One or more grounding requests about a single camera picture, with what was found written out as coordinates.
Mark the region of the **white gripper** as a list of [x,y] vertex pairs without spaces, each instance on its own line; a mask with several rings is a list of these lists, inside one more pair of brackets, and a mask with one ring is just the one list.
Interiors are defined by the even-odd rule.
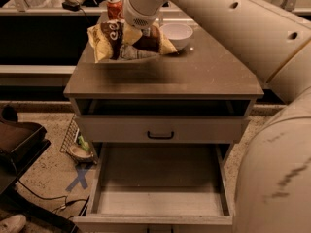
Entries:
[[122,42],[135,44],[143,33],[140,29],[149,28],[156,20],[159,10],[166,0],[123,0]]

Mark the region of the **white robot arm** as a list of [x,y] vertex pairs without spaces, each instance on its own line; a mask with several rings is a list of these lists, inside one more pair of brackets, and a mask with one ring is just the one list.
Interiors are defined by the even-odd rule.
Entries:
[[131,25],[171,1],[242,61],[286,108],[252,139],[235,191],[234,233],[311,233],[311,29],[262,0],[125,0]]

